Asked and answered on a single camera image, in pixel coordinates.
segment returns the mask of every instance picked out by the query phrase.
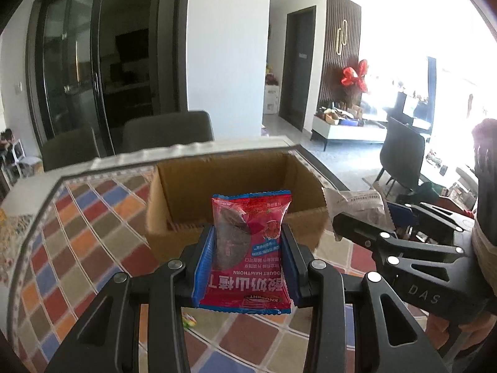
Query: candy wrapper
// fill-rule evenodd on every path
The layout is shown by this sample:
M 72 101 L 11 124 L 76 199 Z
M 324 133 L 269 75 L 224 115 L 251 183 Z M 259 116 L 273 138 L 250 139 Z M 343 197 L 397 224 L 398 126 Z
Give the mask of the candy wrapper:
M 290 191 L 214 195 L 216 254 L 200 307 L 252 313 L 290 313 L 281 273 L 281 222 Z

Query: person's arm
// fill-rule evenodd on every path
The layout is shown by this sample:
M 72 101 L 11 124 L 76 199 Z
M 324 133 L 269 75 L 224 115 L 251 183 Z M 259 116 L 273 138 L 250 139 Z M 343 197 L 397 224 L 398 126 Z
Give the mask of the person's arm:
M 483 342 L 490 334 L 490 331 L 495 325 L 495 321 L 497 321 L 495 315 L 484 311 L 475 321 L 469 324 L 460 325 L 459 328 L 461 331 L 471 334 L 461 350 L 463 351 L 473 345 Z M 448 327 L 449 322 L 447 320 L 433 314 L 428 316 L 425 333 L 435 349 L 440 349 L 449 339 L 449 334 L 447 333 Z

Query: white box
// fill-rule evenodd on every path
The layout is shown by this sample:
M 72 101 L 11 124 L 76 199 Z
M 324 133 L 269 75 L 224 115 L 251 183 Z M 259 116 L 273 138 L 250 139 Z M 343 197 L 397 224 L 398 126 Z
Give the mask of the white box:
M 264 88 L 263 114 L 275 114 L 278 112 L 279 112 L 279 86 L 266 85 Z

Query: table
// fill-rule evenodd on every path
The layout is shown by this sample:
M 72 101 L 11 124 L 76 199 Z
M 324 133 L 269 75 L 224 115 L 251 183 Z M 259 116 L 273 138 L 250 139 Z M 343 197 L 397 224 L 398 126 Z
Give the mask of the table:
M 91 171 L 115 167 L 129 167 L 136 164 L 151 164 L 162 159 L 177 158 L 188 155 L 202 155 L 241 150 L 285 148 L 293 142 L 284 136 L 261 137 L 243 140 L 218 140 L 208 143 L 175 145 L 168 148 L 141 150 L 140 152 L 119 154 L 106 158 L 70 165 L 51 170 L 47 173 L 19 179 L 0 206 L 7 216 L 38 215 L 47 197 L 62 178 L 84 174 Z M 0 284 L 0 329 L 7 332 L 7 299 L 11 289 L 12 274 L 9 272 L 8 285 Z
M 344 189 L 309 152 L 281 138 L 204 143 L 125 154 L 121 160 L 116 156 L 77 164 L 31 181 L 27 178 L 19 185 L 15 193 L 27 194 L 31 190 L 33 201 L 26 203 L 9 197 L 4 203 L 6 211 L 10 215 L 25 213 L 27 209 L 38 212 L 34 234 L 26 240 L 26 251 L 22 251 L 17 262 L 18 277 L 12 279 L 15 295 L 8 325 L 8 337 L 14 340 L 14 348 L 27 366 L 32 371 L 44 370 L 76 318 L 116 271 L 140 275 L 158 266 L 143 237 L 151 164 L 180 155 L 264 148 L 288 148 L 296 152 L 324 186 Z M 329 231 L 324 232 L 316 256 L 343 273 L 363 275 L 374 269 L 368 250 L 347 239 L 337 243 Z M 310 309 L 293 307 L 292 314 L 279 316 L 204 309 L 184 311 L 198 322 L 185 332 L 193 372 L 302 371 L 311 325 Z M 421 311 L 411 311 L 420 324 L 426 322 Z M 345 314 L 347 359 L 352 361 L 352 308 L 346 306 Z M 140 371 L 146 371 L 147 326 L 148 306 L 143 305 Z

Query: dining chair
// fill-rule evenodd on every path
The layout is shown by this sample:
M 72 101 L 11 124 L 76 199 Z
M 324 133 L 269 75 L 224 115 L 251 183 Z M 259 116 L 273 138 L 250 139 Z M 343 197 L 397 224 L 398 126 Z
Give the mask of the dining chair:
M 380 152 L 382 168 L 375 179 L 375 182 L 378 181 L 384 171 L 390 175 L 387 185 L 391 180 L 393 183 L 387 196 L 395 182 L 410 190 L 417 188 L 424 159 L 424 143 L 424 137 L 418 132 L 389 118 L 387 137 Z
M 123 151 L 131 153 L 154 147 L 213 140 L 211 119 L 206 111 L 175 112 L 126 122 Z
M 44 171 L 84 163 L 95 157 L 100 155 L 95 133 L 89 126 L 60 133 L 41 148 Z

